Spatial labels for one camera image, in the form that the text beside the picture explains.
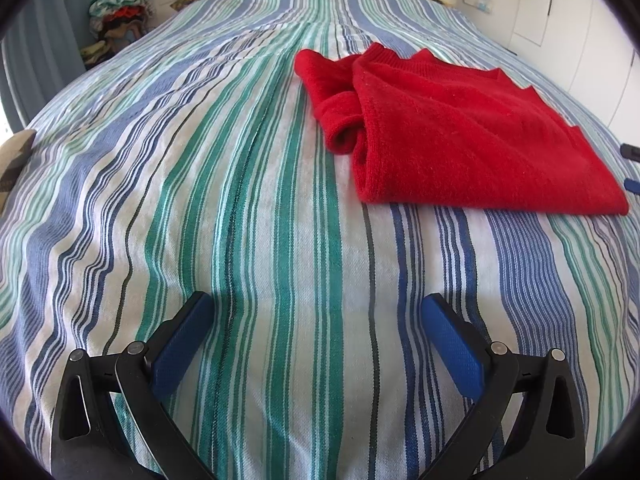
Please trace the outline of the red sweater white rabbit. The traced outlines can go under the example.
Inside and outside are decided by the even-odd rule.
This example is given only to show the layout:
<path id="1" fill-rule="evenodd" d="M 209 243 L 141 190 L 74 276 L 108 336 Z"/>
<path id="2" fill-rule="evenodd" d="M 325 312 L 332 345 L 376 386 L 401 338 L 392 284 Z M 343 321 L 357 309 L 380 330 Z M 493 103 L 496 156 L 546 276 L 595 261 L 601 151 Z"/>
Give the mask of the red sweater white rabbit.
<path id="1" fill-rule="evenodd" d="M 623 190 L 582 130 L 503 70 L 401 58 L 372 44 L 294 70 L 328 150 L 345 155 L 363 203 L 543 214 L 626 214 Z"/>

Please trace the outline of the pile of colourful clothes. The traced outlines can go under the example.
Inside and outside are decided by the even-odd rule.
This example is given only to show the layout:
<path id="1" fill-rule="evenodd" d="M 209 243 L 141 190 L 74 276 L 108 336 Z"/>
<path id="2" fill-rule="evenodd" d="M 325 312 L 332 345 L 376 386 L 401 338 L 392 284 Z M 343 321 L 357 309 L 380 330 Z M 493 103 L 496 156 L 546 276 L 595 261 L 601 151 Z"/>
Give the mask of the pile of colourful clothes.
<path id="1" fill-rule="evenodd" d="M 96 41 L 80 50 L 85 68 L 90 70 L 143 37 L 153 14 L 151 0 L 91 0 L 89 28 Z"/>

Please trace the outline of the white wardrobe doors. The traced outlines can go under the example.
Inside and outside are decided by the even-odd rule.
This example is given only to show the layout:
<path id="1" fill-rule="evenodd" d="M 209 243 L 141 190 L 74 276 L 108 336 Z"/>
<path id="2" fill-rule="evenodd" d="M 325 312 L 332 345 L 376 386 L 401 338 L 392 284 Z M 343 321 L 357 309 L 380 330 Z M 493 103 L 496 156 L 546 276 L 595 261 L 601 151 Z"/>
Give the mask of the white wardrobe doors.
<path id="1" fill-rule="evenodd" d="M 639 51 L 603 0 L 458 0 L 457 6 L 618 140 L 638 144 Z"/>

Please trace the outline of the patterned cushion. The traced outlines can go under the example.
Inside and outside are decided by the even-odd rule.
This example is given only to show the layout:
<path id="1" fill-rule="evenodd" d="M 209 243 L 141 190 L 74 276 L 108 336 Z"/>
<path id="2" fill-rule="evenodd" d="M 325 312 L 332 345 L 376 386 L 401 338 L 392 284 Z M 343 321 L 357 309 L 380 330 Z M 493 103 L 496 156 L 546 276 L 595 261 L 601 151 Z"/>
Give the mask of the patterned cushion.
<path id="1" fill-rule="evenodd" d="M 17 182 L 23 168 L 32 154 L 36 132 L 26 129 L 14 133 L 1 145 L 0 152 L 0 212 L 4 211 L 6 201 Z"/>

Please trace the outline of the striped blue green bedspread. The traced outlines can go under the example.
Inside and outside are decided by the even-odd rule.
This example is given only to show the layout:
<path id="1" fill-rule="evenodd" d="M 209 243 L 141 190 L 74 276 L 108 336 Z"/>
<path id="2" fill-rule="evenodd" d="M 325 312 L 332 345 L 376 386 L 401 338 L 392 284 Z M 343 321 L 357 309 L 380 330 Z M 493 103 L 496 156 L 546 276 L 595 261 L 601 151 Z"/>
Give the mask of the striped blue green bedspread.
<path id="1" fill-rule="evenodd" d="M 192 292 L 216 323 L 168 400 L 221 479 L 413 479 L 469 402 L 416 312 L 440 292 L 570 361 L 589 453 L 639 391 L 639 214 L 364 206 L 294 55 L 379 42 L 499 67 L 636 165 L 585 107 L 431 0 L 200 0 L 34 119 L 1 217 L 1 408 L 38 460 L 70 352 L 122 351 Z"/>

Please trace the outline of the blue grey curtain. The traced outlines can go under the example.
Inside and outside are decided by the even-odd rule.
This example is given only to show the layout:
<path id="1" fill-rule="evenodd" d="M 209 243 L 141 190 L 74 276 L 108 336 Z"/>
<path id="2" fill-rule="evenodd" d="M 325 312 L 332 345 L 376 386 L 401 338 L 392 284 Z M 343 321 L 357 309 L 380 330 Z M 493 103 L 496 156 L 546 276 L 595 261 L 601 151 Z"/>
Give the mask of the blue grey curtain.
<path id="1" fill-rule="evenodd" d="M 26 0 L 1 38 L 1 103 L 13 132 L 86 72 L 90 2 Z"/>

